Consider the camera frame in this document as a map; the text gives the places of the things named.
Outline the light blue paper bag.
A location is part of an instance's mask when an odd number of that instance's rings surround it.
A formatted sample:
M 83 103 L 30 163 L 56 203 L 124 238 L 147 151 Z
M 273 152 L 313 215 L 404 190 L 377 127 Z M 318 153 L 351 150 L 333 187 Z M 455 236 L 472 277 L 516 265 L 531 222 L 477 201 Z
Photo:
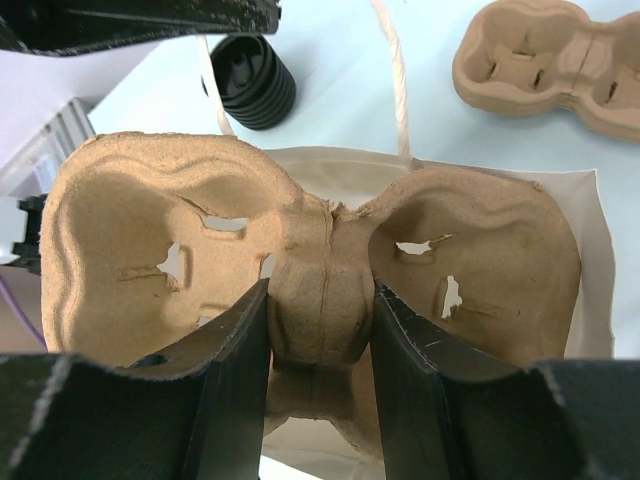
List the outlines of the light blue paper bag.
M 406 72 L 385 5 L 398 153 L 406 174 L 356 210 L 298 198 L 278 213 L 269 282 L 267 426 L 322 419 L 383 458 L 370 341 L 378 284 L 498 360 L 567 360 L 581 281 L 574 232 L 533 183 L 411 156 Z

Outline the brown pulp cup carrier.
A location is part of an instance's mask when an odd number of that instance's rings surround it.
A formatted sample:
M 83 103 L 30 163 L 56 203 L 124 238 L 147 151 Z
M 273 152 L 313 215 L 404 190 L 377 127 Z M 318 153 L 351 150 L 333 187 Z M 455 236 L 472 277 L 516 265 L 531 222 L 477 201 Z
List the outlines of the brown pulp cup carrier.
M 568 221 L 533 183 L 424 168 L 352 210 L 214 135 L 87 141 L 46 200 L 40 252 L 47 345 L 115 366 L 213 322 L 273 258 L 266 430 L 326 420 L 374 459 L 376 281 L 469 345 L 525 365 L 564 355 L 581 276 Z

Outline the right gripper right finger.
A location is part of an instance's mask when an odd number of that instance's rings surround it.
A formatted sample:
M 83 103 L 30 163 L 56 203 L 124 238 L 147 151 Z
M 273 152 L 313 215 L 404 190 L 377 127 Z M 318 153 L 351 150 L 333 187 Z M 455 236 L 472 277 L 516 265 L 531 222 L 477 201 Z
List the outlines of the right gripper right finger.
M 384 284 L 370 341 L 390 479 L 635 479 L 639 364 L 517 367 L 413 311 Z

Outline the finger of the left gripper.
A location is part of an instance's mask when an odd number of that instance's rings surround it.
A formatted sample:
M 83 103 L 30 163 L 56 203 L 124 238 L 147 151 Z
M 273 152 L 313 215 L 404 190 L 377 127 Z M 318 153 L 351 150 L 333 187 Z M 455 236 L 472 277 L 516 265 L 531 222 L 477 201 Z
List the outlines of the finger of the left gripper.
M 1 0 L 1 49 L 85 55 L 176 37 L 273 34 L 277 1 Z

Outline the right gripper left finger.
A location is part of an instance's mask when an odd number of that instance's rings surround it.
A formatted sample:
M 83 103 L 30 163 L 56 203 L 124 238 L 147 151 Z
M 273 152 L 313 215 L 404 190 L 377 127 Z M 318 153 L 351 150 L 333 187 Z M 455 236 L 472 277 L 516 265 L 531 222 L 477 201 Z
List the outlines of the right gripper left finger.
M 255 479 L 270 364 L 266 280 L 178 342 L 115 368 L 1 358 L 5 479 Z

